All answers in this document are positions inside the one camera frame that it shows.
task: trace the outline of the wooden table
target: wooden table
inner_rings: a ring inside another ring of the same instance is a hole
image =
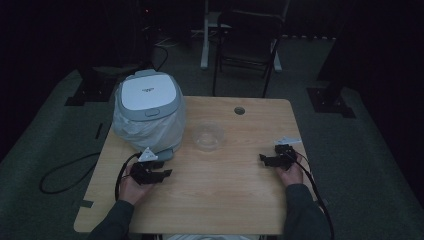
[[[274,141],[300,138],[290,103],[282,99],[185,97],[187,124],[181,148],[164,168],[172,175],[136,208],[131,232],[161,234],[282,234],[284,186],[259,154],[274,156]],[[236,107],[245,113],[237,115]],[[202,121],[225,130],[223,146],[200,151],[192,132]],[[293,144],[303,155],[303,144]],[[116,177],[135,150],[109,132],[74,228],[90,232],[113,206]],[[305,176],[306,185],[311,189]]]

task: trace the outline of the black stand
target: black stand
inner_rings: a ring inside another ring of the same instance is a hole
[[[86,102],[109,102],[116,78],[100,77],[91,67],[78,68],[78,72],[82,82],[75,95],[68,98],[65,106],[84,106]]]
[[[356,118],[353,110],[346,106],[340,95],[342,88],[336,83],[330,83],[327,88],[307,88],[315,112],[340,113],[344,118]]]

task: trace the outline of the gray carpet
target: gray carpet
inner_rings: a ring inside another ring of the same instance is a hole
[[[279,48],[283,72],[273,74],[267,97],[288,99],[298,121],[311,168],[323,198],[328,201],[336,239],[408,239],[424,237],[424,211],[414,198],[378,132],[360,96],[344,89],[342,96],[356,119],[340,114],[315,113],[306,88],[325,87],[316,77],[331,49],[327,40],[284,40]],[[210,68],[200,69],[202,42],[191,48],[168,47],[161,71],[174,76],[184,95],[212,93],[213,49]],[[159,65],[164,52],[155,51]],[[119,73],[121,69],[101,68]],[[217,95],[259,97],[260,73],[224,68]],[[76,71],[59,82],[0,168],[0,239],[84,239],[73,222],[91,174],[69,191],[46,195],[39,191],[41,177],[51,168],[101,151],[113,113],[108,103],[65,107],[81,79]],[[95,163],[96,157],[50,176],[46,188],[72,184]]]

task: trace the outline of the wire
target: wire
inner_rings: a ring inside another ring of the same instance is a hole
[[[46,174],[44,174],[44,176],[41,178],[41,180],[40,180],[40,182],[38,184],[38,188],[44,194],[58,194],[58,193],[62,193],[62,192],[65,192],[65,191],[70,190],[71,188],[75,187],[78,183],[80,183],[96,167],[97,161],[90,167],[90,169],[88,169],[88,171],[79,180],[77,180],[75,183],[73,183],[72,185],[70,185],[70,186],[68,186],[66,188],[63,188],[63,189],[60,189],[60,190],[56,190],[56,191],[48,191],[48,190],[45,190],[44,187],[43,187],[44,181],[46,180],[46,178],[50,174],[56,172],[59,169],[65,168],[65,167],[67,167],[69,165],[72,165],[72,164],[74,164],[76,162],[79,162],[79,161],[84,160],[86,158],[89,158],[89,157],[92,157],[92,156],[97,156],[97,155],[100,155],[100,152],[92,153],[92,154],[86,155],[84,157],[75,159],[75,160],[73,160],[71,162],[68,162],[68,163],[65,163],[63,165],[60,165],[60,166],[57,166],[57,167],[52,168],[50,171],[48,171]]]
[[[121,168],[121,170],[119,171],[119,174],[118,174],[118,178],[116,179],[116,184],[115,184],[115,201],[118,201],[118,198],[119,198],[119,185],[121,184],[121,179],[123,178],[123,177],[126,177],[126,176],[122,176],[122,174],[124,174],[124,172],[125,172],[125,169],[127,169],[127,165],[128,165],[128,163],[131,161],[131,159],[133,159],[133,158],[135,158],[135,157],[140,157],[140,153],[134,153],[133,155],[131,155],[131,157],[129,157],[126,161],[125,161],[125,163],[122,165],[122,168]]]
[[[165,64],[166,60],[168,60],[168,50],[166,50],[164,47],[161,46],[155,46],[156,48],[162,49],[165,52],[165,59],[162,61],[162,63],[157,67],[155,70],[159,71],[163,64]]]
[[[309,168],[311,168],[311,166],[309,165],[309,160],[305,156],[303,156],[302,154],[298,153],[297,151],[296,151],[296,153],[299,154],[302,158],[304,158],[306,160],[306,162],[308,162]],[[317,185],[315,184],[314,179],[312,178],[312,174],[308,170],[306,170],[306,168],[303,167],[302,164],[300,164],[298,161],[296,161],[296,159],[292,158],[287,153],[284,153],[284,154],[286,156],[288,156],[289,158],[291,158],[294,161],[294,163],[299,165],[300,168],[302,168],[302,170],[305,172],[306,176],[308,177],[309,181],[311,182],[312,189],[313,189],[315,195],[317,196],[318,204],[321,206],[322,210],[324,210],[324,215],[327,218],[328,225],[330,226],[331,239],[334,239],[334,226],[333,226],[333,222],[332,222],[331,217],[330,217],[330,213],[328,212],[328,209],[325,206],[324,201],[322,200],[321,195],[318,192],[318,188],[317,188]]]

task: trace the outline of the clear glass bowl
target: clear glass bowl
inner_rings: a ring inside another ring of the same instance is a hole
[[[222,145],[224,141],[224,129],[216,122],[206,121],[195,127],[192,137],[200,150],[211,152]]]

